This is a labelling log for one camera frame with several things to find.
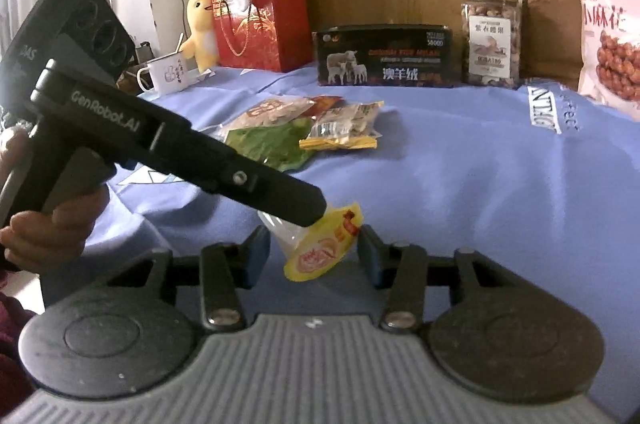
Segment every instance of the blue tablecloth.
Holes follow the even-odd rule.
[[[334,205],[357,200],[386,241],[437,255],[473,247],[580,309],[606,340],[591,396],[624,418],[640,405],[640,124],[557,84],[537,86],[553,93],[561,133],[532,125],[527,87],[321,88],[313,66],[289,75],[216,69],[154,102],[204,128],[271,94],[384,100],[378,149],[325,152],[297,176]],[[81,260],[42,278],[47,302],[151,247],[194,255],[242,241],[259,224],[249,208],[146,169],[119,170],[110,188]],[[372,291],[353,257],[304,284],[287,281],[283,264],[273,246],[258,285],[241,294],[249,314],[380,311],[384,293]],[[430,290],[427,318],[447,302],[442,288]],[[184,296],[183,305],[193,299]]]

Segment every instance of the black box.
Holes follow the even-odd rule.
[[[316,33],[321,85],[450,87],[460,82],[444,26],[342,26]]]

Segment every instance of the finger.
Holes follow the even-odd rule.
[[[109,203],[109,189],[102,185],[94,193],[60,204],[53,211],[55,226],[62,228],[83,227],[93,224]]]
[[[17,265],[21,270],[28,271],[29,273],[40,274],[47,271],[47,267],[43,267],[41,263],[35,263],[32,260],[28,260],[28,258],[23,258],[14,253],[11,249],[4,250],[4,259],[10,261],[14,265]]]
[[[22,128],[12,127],[0,135],[0,183],[4,184],[9,173],[22,158],[29,136]]]
[[[51,216],[36,211],[14,215],[11,217],[10,227],[23,240],[42,247],[72,247],[84,242],[94,230],[93,224],[57,227]]]
[[[45,247],[32,244],[16,235],[10,227],[0,230],[0,242],[19,258],[31,261],[44,269],[73,260],[84,250],[82,242],[70,247]]]

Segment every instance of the red sleeve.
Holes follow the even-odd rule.
[[[33,312],[23,309],[17,299],[0,292],[0,418],[33,391],[18,358],[18,336],[32,316]]]

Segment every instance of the green snack package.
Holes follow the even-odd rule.
[[[231,130],[225,143],[249,159],[279,171],[295,170],[306,163],[313,151],[300,149],[314,124],[309,117],[299,117],[276,127],[252,127]]]

